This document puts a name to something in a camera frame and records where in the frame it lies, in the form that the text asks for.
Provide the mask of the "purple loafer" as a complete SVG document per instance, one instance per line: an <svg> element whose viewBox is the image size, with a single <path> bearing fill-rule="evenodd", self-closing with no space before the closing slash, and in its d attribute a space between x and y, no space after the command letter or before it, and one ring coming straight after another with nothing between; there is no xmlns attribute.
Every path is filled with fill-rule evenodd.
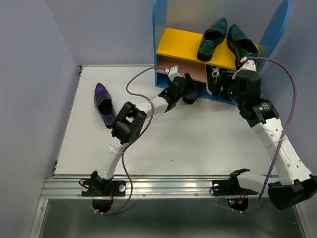
<svg viewBox="0 0 317 238"><path fill-rule="evenodd" d="M194 81L193 85L189 89L189 93L183 96L182 98L183 101L186 104L193 104L204 88L205 88L204 83Z"/></svg>
<svg viewBox="0 0 317 238"><path fill-rule="evenodd" d="M95 86L94 105L106 128L112 129L116 112L109 91L101 83Z"/></svg>

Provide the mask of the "black sneaker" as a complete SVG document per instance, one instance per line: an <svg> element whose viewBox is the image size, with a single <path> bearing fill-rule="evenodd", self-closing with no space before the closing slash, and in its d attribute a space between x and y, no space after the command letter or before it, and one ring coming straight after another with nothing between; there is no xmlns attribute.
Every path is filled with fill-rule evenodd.
<svg viewBox="0 0 317 238"><path fill-rule="evenodd" d="M217 96L216 85L220 77L220 68L207 65L205 69L206 74L206 91L212 96Z"/></svg>

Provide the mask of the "green loafer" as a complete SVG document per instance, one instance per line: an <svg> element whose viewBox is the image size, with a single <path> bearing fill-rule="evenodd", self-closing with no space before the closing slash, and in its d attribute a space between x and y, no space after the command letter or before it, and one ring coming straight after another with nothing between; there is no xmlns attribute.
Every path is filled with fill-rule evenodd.
<svg viewBox="0 0 317 238"><path fill-rule="evenodd" d="M229 28L227 45L235 55L236 70L240 68L240 60L243 57L256 57L258 54L256 45L235 24Z"/></svg>
<svg viewBox="0 0 317 238"><path fill-rule="evenodd" d="M202 38L197 52L197 59L208 62L212 59L216 47L223 42L227 32L227 20L220 19L207 29Z"/></svg>

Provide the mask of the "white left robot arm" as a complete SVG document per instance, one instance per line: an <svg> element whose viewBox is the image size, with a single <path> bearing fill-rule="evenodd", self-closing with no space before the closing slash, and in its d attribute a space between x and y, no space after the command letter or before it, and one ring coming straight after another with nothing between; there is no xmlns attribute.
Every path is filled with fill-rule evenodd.
<svg viewBox="0 0 317 238"><path fill-rule="evenodd" d="M105 159L94 170L89 179L79 181L83 197L124 197L126 182L115 181L114 172L126 149L147 129L144 123L151 122L156 114L173 109L181 98L193 103L200 93L201 83L195 82L190 74L170 73L168 87L153 99L133 104L126 102L114 119L111 140Z"/></svg>

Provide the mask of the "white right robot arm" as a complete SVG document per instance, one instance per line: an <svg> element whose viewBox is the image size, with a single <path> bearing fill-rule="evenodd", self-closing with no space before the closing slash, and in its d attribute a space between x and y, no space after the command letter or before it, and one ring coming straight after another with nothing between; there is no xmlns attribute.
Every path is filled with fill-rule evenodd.
<svg viewBox="0 0 317 238"><path fill-rule="evenodd" d="M305 201L317 192L317 178L303 164L288 137L284 134L279 114L269 100L261 98L261 78L254 71L236 74L228 94L239 113L263 143L277 170L278 177L260 175L249 169L239 169L229 179L213 182L215 196L261 194L269 197L279 210Z"/></svg>

